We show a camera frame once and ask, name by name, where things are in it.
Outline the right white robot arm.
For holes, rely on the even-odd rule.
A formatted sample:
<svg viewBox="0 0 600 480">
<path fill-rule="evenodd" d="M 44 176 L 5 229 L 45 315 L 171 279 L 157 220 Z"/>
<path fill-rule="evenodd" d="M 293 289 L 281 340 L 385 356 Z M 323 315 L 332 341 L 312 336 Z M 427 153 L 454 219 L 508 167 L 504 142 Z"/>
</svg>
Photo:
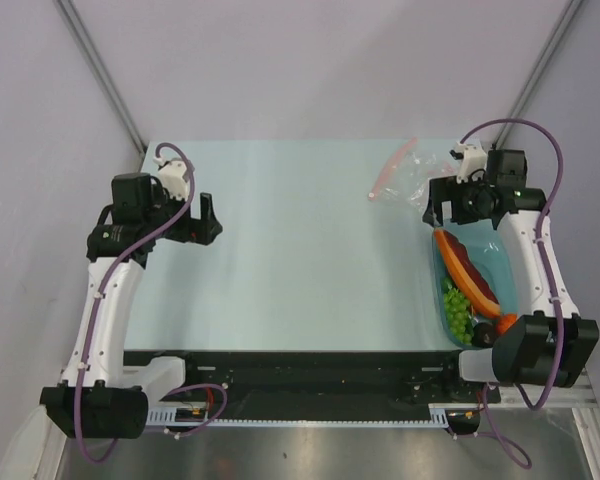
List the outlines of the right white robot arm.
<svg viewBox="0 0 600 480">
<path fill-rule="evenodd" d="M 450 154 L 459 169 L 430 181 L 423 213 L 443 326 L 462 349 L 443 393 L 464 401 L 478 382 L 572 387 L 599 328 L 564 285 L 548 201 L 526 185 L 524 152 L 458 143 Z"/>
</svg>

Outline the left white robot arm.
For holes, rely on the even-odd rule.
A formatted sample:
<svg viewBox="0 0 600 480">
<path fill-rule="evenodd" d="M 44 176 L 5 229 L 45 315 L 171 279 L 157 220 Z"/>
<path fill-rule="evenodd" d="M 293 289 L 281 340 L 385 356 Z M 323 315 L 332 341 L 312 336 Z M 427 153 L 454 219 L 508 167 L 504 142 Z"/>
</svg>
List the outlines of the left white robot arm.
<svg viewBox="0 0 600 480">
<path fill-rule="evenodd" d="M 173 356 L 125 372 L 124 344 L 156 243 L 207 246 L 222 232 L 212 197 L 196 194 L 194 177 L 181 161 L 156 175 L 117 175 L 111 191 L 87 238 L 88 288 L 72 354 L 59 383 L 40 396 L 50 420 L 72 439 L 135 439 L 151 407 L 170 393 L 190 399 L 201 387 L 200 374 Z M 196 198 L 198 218 L 191 215 Z"/>
</svg>

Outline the clear zip top bag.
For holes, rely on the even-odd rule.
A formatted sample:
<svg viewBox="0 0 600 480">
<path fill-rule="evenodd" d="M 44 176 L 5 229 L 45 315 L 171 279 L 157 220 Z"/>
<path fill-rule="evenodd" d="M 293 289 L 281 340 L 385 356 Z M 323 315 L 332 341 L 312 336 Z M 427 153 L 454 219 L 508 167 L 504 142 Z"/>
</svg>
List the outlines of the clear zip top bag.
<svg viewBox="0 0 600 480">
<path fill-rule="evenodd" d="M 402 203 L 422 212 L 427 205 L 429 181 L 452 176 L 457 166 L 434 142 L 412 138 L 387 159 L 367 195 L 370 202 Z"/>
</svg>

